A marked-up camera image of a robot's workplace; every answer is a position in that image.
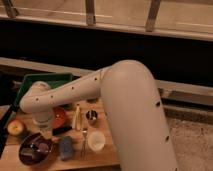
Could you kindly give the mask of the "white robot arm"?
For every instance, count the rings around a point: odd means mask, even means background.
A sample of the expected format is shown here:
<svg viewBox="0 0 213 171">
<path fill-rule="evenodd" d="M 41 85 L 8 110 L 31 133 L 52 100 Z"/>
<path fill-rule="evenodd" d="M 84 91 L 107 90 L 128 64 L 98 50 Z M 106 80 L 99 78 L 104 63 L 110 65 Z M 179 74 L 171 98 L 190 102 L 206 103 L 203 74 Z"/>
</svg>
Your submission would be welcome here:
<svg viewBox="0 0 213 171">
<path fill-rule="evenodd" d="M 122 171 L 178 171 L 155 79 L 141 62 L 122 60 L 55 89 L 29 88 L 20 108 L 48 125 L 52 109 L 101 98 Z"/>
</svg>

